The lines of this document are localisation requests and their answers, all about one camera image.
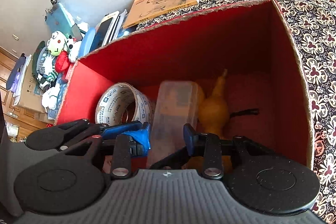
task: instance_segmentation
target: silver rivet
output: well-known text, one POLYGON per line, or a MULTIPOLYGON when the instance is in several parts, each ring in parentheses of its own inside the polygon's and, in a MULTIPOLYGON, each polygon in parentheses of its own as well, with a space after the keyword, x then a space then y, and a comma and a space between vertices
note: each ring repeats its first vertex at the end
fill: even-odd
POLYGON ((218 168, 207 168, 204 171, 204 174, 210 176, 210 177, 214 177, 214 176, 218 176, 221 174, 221 171, 218 168))
POLYGON ((126 168, 115 168, 112 171, 113 175, 118 176, 118 177, 123 177, 128 174, 128 170, 126 168))

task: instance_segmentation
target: wooden door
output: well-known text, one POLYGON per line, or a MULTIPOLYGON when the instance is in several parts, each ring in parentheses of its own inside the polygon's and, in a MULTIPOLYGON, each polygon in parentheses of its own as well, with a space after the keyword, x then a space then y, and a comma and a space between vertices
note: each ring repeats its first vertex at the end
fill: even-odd
POLYGON ((5 121, 18 126, 18 138, 23 138, 39 128, 45 128, 47 124, 36 120, 34 118, 34 111, 13 106, 13 92, 6 90, 6 81, 14 65, 15 61, 0 53, 0 94, 2 110, 5 121))

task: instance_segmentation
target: red box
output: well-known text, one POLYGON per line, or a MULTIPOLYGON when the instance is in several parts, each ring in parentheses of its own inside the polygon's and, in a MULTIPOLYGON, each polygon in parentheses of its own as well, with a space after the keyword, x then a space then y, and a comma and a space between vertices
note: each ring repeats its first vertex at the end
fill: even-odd
POLYGON ((95 121, 105 90, 127 82, 155 101, 164 80, 191 80, 206 94, 228 69, 232 118, 224 135, 244 135, 293 160, 313 164, 308 87, 298 51, 277 3, 255 0, 181 16, 121 38, 75 63, 57 123, 95 121))

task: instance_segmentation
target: tape roll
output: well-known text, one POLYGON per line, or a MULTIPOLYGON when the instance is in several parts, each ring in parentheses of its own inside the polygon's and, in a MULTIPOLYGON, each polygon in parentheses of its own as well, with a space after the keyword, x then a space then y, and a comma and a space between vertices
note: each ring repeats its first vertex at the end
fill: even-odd
POLYGON ((134 101, 135 112, 132 121, 152 124, 154 108, 150 100, 127 83, 116 83, 100 97, 96 107, 95 122, 107 123, 110 126, 121 124, 124 112, 134 101))

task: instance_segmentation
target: floral tablecloth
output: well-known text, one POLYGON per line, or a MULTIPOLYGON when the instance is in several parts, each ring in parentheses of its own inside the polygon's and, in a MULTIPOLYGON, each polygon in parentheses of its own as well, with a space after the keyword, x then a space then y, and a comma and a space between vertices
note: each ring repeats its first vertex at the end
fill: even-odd
MULTIPOLYGON (((137 30, 198 10, 243 0, 199 0, 161 15, 137 30)), ((336 0, 277 0, 293 33, 310 90, 315 126, 314 172, 321 189, 313 211, 336 222, 336 0)))

